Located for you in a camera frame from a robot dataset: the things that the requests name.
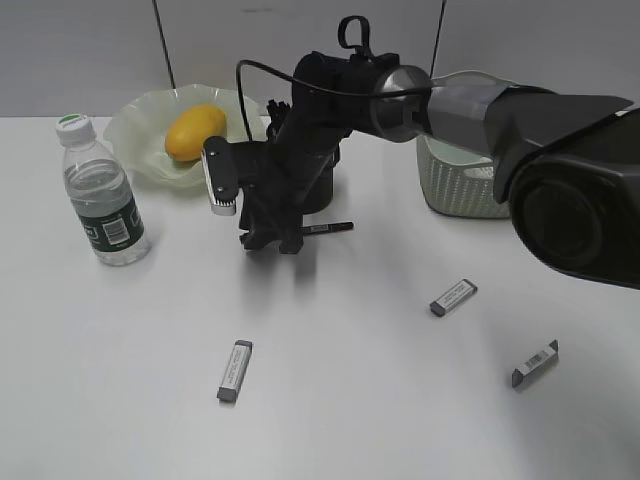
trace gray wall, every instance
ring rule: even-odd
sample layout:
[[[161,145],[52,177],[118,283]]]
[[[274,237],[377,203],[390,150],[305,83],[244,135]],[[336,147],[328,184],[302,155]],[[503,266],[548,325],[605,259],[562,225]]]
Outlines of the gray wall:
[[[158,0],[178,85],[233,88],[240,58],[291,71],[340,52],[339,19],[361,13],[374,52],[429,67],[441,0]],[[448,0],[436,73],[480,69],[562,92],[640,101],[638,0]],[[0,116],[111,115],[170,88],[152,0],[8,0],[0,10]],[[289,86],[247,70],[264,103]]]
[[[369,18],[374,53],[398,52],[403,62],[428,68],[441,5],[441,0],[158,0],[176,84],[226,88],[235,88],[234,68],[242,58],[291,73],[312,50],[345,56],[338,23],[352,14]],[[246,72],[245,91],[260,104],[289,97],[283,81]]]
[[[639,0],[447,0],[436,74],[640,101]]]
[[[151,0],[4,0],[0,116],[112,115],[170,88]]]

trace bottle label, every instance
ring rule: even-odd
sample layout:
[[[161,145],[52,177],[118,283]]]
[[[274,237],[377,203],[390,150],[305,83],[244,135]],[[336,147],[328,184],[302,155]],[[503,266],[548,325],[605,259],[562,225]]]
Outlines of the bottle label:
[[[119,252],[142,237],[144,225],[131,197],[129,203],[105,217],[78,215],[91,246],[99,252]]]

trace robotic arm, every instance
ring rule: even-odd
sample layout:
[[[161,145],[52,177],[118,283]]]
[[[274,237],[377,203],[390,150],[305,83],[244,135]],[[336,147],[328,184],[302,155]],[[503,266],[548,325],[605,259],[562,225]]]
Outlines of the robotic arm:
[[[361,43],[348,45],[357,21]],[[521,85],[434,86],[397,54],[369,48],[364,17],[343,19],[338,41],[348,59],[305,56],[293,77],[242,61],[293,83],[292,106],[269,102],[268,140],[221,137],[204,143],[203,165],[215,213],[244,202],[241,242],[272,241],[281,253],[303,245],[302,217],[333,193],[339,143],[353,130],[392,142],[418,134],[494,160],[494,198],[509,202],[513,225],[542,262],[569,275],[640,288],[640,110],[618,97],[558,95]]]

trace white basket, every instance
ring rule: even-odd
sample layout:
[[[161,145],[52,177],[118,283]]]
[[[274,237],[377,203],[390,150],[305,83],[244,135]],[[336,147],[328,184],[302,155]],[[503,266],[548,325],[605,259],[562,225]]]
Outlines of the white basket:
[[[465,71],[434,79],[435,85],[512,83],[483,72]],[[417,139],[420,186],[427,204],[444,215],[506,218],[507,203],[493,199],[493,162],[427,136]]]

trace black cable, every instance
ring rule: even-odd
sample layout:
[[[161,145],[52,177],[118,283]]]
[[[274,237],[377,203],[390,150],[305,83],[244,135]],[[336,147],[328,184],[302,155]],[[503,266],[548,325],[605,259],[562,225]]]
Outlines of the black cable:
[[[271,75],[278,77],[282,80],[286,80],[289,83],[294,83],[296,85],[301,85],[303,87],[307,87],[309,90],[314,90],[320,93],[326,93],[329,95],[334,95],[338,97],[351,97],[351,98],[396,98],[396,97],[404,97],[407,95],[424,95],[425,93],[431,92],[431,87],[420,87],[420,88],[409,88],[406,90],[397,90],[393,92],[379,92],[379,93],[350,93],[350,92],[339,92],[337,90],[331,90],[328,88],[319,87],[317,85],[313,85],[311,83],[307,83],[300,79],[294,78],[291,75],[287,75],[280,70],[276,70],[269,65],[265,65],[264,63],[256,62],[254,60],[240,60],[236,65],[236,88],[238,90],[238,101],[240,102],[240,113],[242,114],[242,121],[244,122],[244,129],[247,132],[247,138],[249,141],[253,140],[253,136],[251,135],[251,129],[249,128],[249,120],[247,119],[247,111],[244,105],[244,95],[242,94],[242,67],[248,65],[250,67],[257,68],[258,70],[262,70],[264,72],[270,73]]]
[[[167,50],[167,42],[164,39],[164,30],[162,28],[162,21],[160,20],[160,12],[158,11],[158,4],[156,0],[151,0],[153,4],[153,12],[156,16],[156,25],[160,32],[160,43],[162,44],[162,53],[164,53],[164,61],[167,64],[167,71],[169,72],[169,81],[171,82],[171,88],[176,88],[176,81],[173,78],[173,69],[171,68],[171,60],[169,60],[169,50]]]
[[[440,18],[438,19],[438,32],[436,33],[436,42],[433,45],[433,56],[431,57],[431,70],[429,76],[433,78],[433,71],[436,68],[436,57],[438,56],[438,48],[440,48],[440,34],[442,33],[442,22],[444,20],[444,12],[447,8],[447,0],[442,0],[440,9]]]

